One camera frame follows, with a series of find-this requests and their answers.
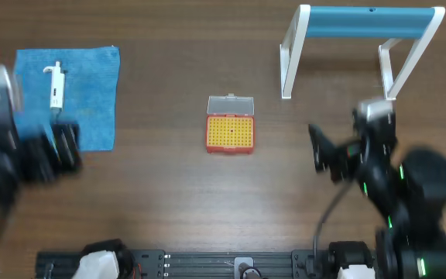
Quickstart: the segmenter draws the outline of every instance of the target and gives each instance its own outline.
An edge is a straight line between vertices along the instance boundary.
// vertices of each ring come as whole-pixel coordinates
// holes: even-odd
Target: open box lid
[[[209,115],[254,115],[254,98],[228,96],[209,96]]]

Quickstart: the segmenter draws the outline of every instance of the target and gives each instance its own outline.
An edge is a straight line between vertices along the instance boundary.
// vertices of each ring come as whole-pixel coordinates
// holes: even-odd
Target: blue towel
[[[87,50],[18,50],[15,73],[22,82],[23,112],[15,114],[19,135],[37,126],[50,136],[51,73],[46,66],[61,61],[65,74],[60,120],[77,121],[81,151],[112,150],[115,143],[115,99],[120,53],[107,46]]]

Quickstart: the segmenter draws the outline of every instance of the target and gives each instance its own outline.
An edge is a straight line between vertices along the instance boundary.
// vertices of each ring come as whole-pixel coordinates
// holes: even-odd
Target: black cable
[[[369,149],[371,148],[371,140],[369,139],[369,136],[366,136],[365,140],[365,152],[364,156],[362,156],[362,162],[359,166],[358,170],[355,172],[355,176],[357,177],[360,173],[363,172],[364,166],[367,163],[369,159]],[[335,195],[333,200],[330,202],[330,205],[326,208],[323,215],[321,216],[321,219],[316,227],[316,232],[314,233],[313,238],[313,253],[314,253],[314,260],[317,260],[317,243],[319,242],[319,235],[321,234],[321,230],[323,229],[323,224],[326,223],[326,220],[328,220],[328,217],[330,216],[331,212],[333,212],[333,209],[337,206],[337,204],[341,201],[341,199],[344,197],[345,193],[348,192],[350,187],[353,184],[353,180],[348,181],[345,186],[338,191],[338,193]]]

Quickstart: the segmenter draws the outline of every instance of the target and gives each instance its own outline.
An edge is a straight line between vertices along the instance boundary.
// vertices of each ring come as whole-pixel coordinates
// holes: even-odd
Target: brown wood surface
[[[122,65],[112,152],[84,171],[26,189],[0,238],[2,278],[32,278],[36,252],[119,237],[131,248],[290,251],[311,247],[338,190],[316,175],[307,124],[335,140],[350,111],[382,95],[382,40],[306,40],[292,100],[280,99],[279,44],[297,0],[0,0],[0,63],[25,48],[115,45]],[[312,5],[433,6],[446,1],[311,0]],[[409,43],[392,52],[400,69]],[[252,96],[256,149],[209,155],[209,95]],[[397,99],[397,158],[414,144],[446,154],[446,16]],[[333,240],[374,245],[383,224],[352,189],[324,227]]]

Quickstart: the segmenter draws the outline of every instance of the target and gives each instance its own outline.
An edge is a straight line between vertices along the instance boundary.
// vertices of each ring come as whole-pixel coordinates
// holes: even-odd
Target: green light
[[[400,179],[403,179],[403,168],[402,168],[402,165],[400,165],[399,169],[400,169]]]
[[[421,273],[426,276],[426,267],[424,266],[424,259],[421,258]]]

